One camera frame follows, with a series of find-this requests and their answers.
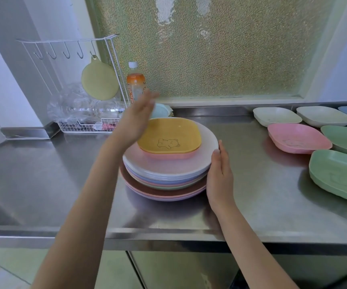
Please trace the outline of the person's right hand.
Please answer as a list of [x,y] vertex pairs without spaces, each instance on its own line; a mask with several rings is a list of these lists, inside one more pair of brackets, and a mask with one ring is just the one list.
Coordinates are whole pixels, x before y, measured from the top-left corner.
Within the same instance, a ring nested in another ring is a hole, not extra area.
[[234,200],[234,176],[230,167],[229,155],[221,140],[218,141],[222,159],[222,174],[211,177],[211,165],[207,175],[206,193],[212,211],[217,217],[236,208]]

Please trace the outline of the person's left hand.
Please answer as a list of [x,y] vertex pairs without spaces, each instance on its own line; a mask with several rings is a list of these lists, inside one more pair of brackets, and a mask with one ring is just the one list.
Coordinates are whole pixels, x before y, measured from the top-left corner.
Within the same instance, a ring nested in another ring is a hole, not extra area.
[[136,117],[132,113],[132,105],[123,112],[122,118],[111,135],[114,142],[123,150],[129,148],[142,136],[149,121],[149,119]]

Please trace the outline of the stack of round pastel plates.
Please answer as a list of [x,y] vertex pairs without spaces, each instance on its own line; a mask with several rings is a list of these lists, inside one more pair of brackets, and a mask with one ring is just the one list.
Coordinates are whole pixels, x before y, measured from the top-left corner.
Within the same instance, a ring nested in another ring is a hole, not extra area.
[[137,142],[129,147],[120,166],[126,185],[136,194],[158,201],[179,201],[203,192],[211,155],[219,144],[209,128],[195,123],[200,130],[202,144],[189,159],[154,160],[143,154]]

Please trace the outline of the person's left forearm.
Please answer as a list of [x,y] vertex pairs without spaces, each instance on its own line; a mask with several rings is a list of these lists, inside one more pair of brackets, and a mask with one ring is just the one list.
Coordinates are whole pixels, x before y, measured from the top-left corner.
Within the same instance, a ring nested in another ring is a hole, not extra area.
[[94,289],[124,152],[134,143],[111,135],[48,250],[31,289]]

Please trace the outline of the person's right forearm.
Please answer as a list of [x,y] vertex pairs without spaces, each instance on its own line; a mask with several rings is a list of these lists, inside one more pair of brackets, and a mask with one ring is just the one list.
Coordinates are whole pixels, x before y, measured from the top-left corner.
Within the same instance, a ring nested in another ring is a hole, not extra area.
[[250,289],[300,289],[270,254],[236,205],[211,206]]

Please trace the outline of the light blue small dish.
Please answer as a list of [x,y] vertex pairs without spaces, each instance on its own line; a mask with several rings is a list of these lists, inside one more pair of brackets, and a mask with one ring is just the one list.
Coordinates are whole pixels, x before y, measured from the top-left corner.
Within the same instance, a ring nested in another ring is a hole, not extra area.
[[162,117],[169,117],[171,115],[172,109],[170,106],[155,103],[153,111],[150,115],[150,119],[153,118],[162,118]]

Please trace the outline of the orange drink bottle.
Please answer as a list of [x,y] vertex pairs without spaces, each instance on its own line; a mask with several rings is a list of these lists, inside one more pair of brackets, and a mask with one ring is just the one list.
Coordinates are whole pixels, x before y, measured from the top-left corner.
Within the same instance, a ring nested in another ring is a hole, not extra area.
[[134,103],[144,93],[146,79],[139,69],[138,62],[128,62],[127,88],[131,103]]

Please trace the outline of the yellow square bear-print dish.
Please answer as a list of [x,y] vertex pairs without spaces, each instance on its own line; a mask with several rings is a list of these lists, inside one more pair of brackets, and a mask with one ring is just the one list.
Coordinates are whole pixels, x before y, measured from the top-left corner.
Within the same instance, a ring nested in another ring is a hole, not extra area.
[[197,124],[178,117],[150,119],[137,141],[139,148],[150,154],[186,154],[197,150],[201,144]]

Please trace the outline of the pink square dish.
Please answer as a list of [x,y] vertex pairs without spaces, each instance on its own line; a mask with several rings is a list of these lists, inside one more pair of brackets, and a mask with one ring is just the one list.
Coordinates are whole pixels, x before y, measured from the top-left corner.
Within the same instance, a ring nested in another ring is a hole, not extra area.
[[267,127],[274,145],[290,154],[312,154],[316,150],[330,150],[332,142],[319,130],[303,124],[277,123]]
[[144,151],[141,148],[139,148],[139,149],[143,152],[144,155],[146,155],[147,157],[152,158],[154,160],[186,160],[186,159],[193,157],[197,153],[197,151],[200,149],[200,147],[191,151],[191,152],[180,153],[180,154],[173,154],[173,153],[154,154],[154,153]]

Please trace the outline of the round yellow-green silicone mat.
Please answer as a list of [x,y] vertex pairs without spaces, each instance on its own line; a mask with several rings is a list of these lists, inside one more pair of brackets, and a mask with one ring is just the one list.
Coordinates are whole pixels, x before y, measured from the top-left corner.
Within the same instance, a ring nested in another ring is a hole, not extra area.
[[103,63],[96,55],[82,71],[81,83],[87,94],[100,101],[113,99],[119,91],[117,75],[110,65]]

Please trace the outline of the clear plastic bag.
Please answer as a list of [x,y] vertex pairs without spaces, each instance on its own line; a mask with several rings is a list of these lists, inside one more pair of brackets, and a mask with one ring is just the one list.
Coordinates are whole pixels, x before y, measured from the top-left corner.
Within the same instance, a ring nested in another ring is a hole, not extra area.
[[65,86],[52,95],[47,105],[47,115],[57,123],[94,124],[101,119],[120,117],[121,92],[109,100],[98,100],[90,96],[80,82]]

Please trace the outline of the white square dish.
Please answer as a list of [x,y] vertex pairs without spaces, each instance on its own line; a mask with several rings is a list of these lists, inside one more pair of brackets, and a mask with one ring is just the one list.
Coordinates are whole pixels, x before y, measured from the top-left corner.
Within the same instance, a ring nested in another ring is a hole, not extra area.
[[254,118],[264,127],[271,124],[299,124],[302,118],[293,111],[282,107],[257,107],[253,109]]

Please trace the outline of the frosted glass window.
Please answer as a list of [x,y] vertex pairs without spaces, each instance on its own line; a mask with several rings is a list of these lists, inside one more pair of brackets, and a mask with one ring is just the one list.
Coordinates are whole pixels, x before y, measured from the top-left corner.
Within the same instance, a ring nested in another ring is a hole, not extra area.
[[298,97],[347,0],[87,0],[120,66],[172,100]]

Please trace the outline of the steel cabinet door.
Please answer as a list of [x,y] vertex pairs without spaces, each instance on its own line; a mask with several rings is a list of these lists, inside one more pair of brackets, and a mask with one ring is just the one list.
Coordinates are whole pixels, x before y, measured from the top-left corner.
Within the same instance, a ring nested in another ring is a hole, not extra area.
[[230,253],[130,252],[146,289],[228,289],[238,272]]

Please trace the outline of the cream square dish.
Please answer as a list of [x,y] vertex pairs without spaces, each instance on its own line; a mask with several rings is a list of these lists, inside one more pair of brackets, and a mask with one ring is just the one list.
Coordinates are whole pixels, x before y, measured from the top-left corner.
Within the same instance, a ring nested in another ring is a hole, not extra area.
[[303,122],[321,128],[322,126],[347,126],[347,114],[326,106],[303,106],[296,108]]

